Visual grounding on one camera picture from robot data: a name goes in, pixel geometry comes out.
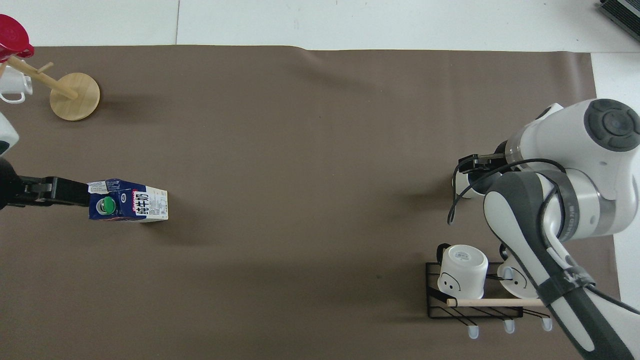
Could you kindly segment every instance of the brown tablecloth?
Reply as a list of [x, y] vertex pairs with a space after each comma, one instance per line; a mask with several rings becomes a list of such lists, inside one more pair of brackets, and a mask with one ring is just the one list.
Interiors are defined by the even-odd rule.
[[[119, 177], [170, 194], [170, 219], [0, 213], [0, 359], [575, 359], [556, 324], [426, 318], [441, 242], [499, 260], [481, 200], [451, 172], [553, 102], [593, 98], [588, 54], [39, 48], [100, 84], [56, 118], [48, 89], [0, 102], [24, 176]], [[570, 245], [618, 296], [611, 238]]]

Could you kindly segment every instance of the blue carton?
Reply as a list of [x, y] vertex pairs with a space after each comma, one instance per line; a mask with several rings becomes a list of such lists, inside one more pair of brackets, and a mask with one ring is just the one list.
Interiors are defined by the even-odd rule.
[[167, 192], [120, 179], [89, 185], [89, 219], [151, 222], [169, 219]]

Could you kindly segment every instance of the white mug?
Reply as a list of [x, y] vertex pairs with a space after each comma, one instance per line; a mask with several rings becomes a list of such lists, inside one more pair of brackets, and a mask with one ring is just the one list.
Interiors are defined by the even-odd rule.
[[500, 245], [500, 256], [504, 262], [498, 267], [497, 275], [502, 278], [500, 283], [512, 295], [521, 299], [536, 299], [538, 293], [522, 270], [520, 264], [504, 245]]
[[440, 244], [438, 289], [458, 299], [480, 299], [489, 267], [485, 254], [470, 245]]
[[[10, 100], [4, 97], [5, 94], [20, 94], [20, 99]], [[25, 94], [33, 94], [31, 78], [10, 66], [5, 67], [0, 76], [0, 99], [9, 104], [20, 104], [26, 99]]]

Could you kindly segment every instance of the white floor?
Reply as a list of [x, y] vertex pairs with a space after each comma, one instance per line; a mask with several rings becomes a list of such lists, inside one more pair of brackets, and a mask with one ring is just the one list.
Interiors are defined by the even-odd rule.
[[[4, 0], [34, 46], [293, 45], [592, 53], [599, 97], [640, 109], [640, 42], [597, 0]], [[640, 167], [636, 172], [640, 177]], [[640, 308], [640, 216], [615, 236], [622, 300]]]

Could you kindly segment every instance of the wooden pole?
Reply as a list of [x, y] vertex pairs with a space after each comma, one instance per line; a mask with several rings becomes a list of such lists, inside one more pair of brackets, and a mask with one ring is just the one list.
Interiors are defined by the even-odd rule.
[[447, 306], [475, 306], [475, 307], [488, 307], [488, 306], [523, 306], [534, 307], [544, 306], [540, 299], [447, 299]]
[[38, 70], [31, 65], [23, 62], [22, 60], [16, 58], [15, 56], [11, 56], [6, 61], [13, 67], [14, 69], [20, 71], [21, 73], [31, 76], [31, 79], [38, 80], [39, 82], [47, 85], [49, 88], [61, 93], [65, 97], [75, 100], [78, 97], [78, 93], [71, 89], [68, 86], [64, 86], [58, 83], [57, 80], [53, 79], [47, 74], [39, 73]]

